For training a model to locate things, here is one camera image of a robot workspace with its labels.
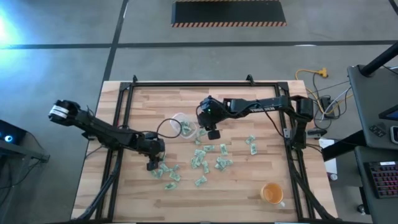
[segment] mug handle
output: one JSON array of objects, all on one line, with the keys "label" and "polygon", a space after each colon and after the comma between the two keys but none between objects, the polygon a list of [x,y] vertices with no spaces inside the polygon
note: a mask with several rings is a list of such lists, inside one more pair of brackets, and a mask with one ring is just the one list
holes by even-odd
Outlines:
[{"label": "mug handle", "polygon": [[279,208],[284,208],[284,207],[286,207],[286,204],[285,204],[285,202],[279,202],[278,206],[279,206]]}]

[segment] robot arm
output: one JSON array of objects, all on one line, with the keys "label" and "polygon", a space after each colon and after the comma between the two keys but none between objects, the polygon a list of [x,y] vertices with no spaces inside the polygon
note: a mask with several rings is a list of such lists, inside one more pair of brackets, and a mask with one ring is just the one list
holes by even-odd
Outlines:
[{"label": "robot arm", "polygon": [[96,136],[109,149],[126,148],[149,157],[147,170],[156,169],[165,153],[164,141],[156,133],[144,134],[129,128],[119,129],[95,118],[90,111],[81,110],[80,105],[72,101],[57,100],[49,118],[54,123],[84,130],[82,135],[86,138]]},{"label": "robot arm", "polygon": [[[297,102],[296,111],[293,109],[291,100]],[[201,113],[197,114],[198,123],[209,131],[208,137],[211,140],[220,138],[220,132],[216,130],[216,124],[220,121],[228,118],[243,118],[251,113],[283,111],[295,121],[291,133],[291,145],[305,148],[305,128],[307,123],[313,119],[312,100],[302,96],[293,96],[291,98],[279,96],[253,101],[225,98],[223,102],[209,96],[200,103],[198,108],[201,109]]]}]

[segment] keyboard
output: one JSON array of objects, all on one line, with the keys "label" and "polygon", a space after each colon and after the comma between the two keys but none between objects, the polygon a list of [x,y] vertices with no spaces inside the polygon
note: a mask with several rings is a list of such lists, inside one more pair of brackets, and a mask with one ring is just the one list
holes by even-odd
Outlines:
[{"label": "keyboard", "polygon": [[398,197],[398,161],[365,162],[364,166],[377,198]]}]

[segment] yellow cable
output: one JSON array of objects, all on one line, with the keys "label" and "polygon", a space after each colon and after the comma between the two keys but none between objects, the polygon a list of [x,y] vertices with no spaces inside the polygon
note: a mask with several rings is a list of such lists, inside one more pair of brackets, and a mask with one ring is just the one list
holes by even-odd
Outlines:
[{"label": "yellow cable", "polygon": [[[318,74],[318,75],[321,75],[322,77],[325,77],[325,78],[327,77],[327,75],[326,75],[326,69],[325,69],[325,68],[322,69],[322,70],[319,70],[319,71],[307,70],[307,69],[299,69],[299,70],[296,71],[296,73],[295,73],[295,75],[294,75],[294,77],[296,78],[296,80],[299,80],[299,78],[297,77],[297,75],[299,74],[299,72],[316,73],[316,74]],[[309,89],[309,88],[307,88],[307,87],[305,87],[305,89],[306,89],[308,92],[310,92],[311,95],[315,98],[315,101],[316,101],[317,104],[318,104],[319,110],[320,110],[322,113],[325,113],[325,112],[323,111],[323,108],[322,108],[322,106],[321,106],[321,103],[319,102],[318,97],[313,93],[313,91],[312,91],[311,89]],[[351,94],[351,95],[347,96],[345,99],[339,100],[339,101],[337,102],[337,104],[336,104],[334,107],[332,107],[332,109],[331,109],[329,112],[327,112],[327,113],[325,113],[325,114],[331,114],[332,112],[334,112],[334,111],[338,108],[338,106],[340,105],[340,103],[342,103],[344,100],[347,100],[348,98],[350,98],[350,97],[352,97],[352,96],[353,96],[353,95]]]}]

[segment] power strip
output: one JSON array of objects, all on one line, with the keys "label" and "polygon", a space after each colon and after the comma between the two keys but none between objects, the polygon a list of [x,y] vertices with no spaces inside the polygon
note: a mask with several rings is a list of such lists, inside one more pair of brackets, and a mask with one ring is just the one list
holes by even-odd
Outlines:
[{"label": "power strip", "polygon": [[[331,104],[332,100],[330,99],[329,96],[324,96],[320,98],[320,103],[322,106],[323,111],[325,111],[329,105]],[[331,106],[328,111],[326,111],[326,113],[329,113],[331,110],[333,109],[333,107]],[[330,114],[325,114],[326,118],[334,118],[335,117],[335,112],[332,111]]]}]

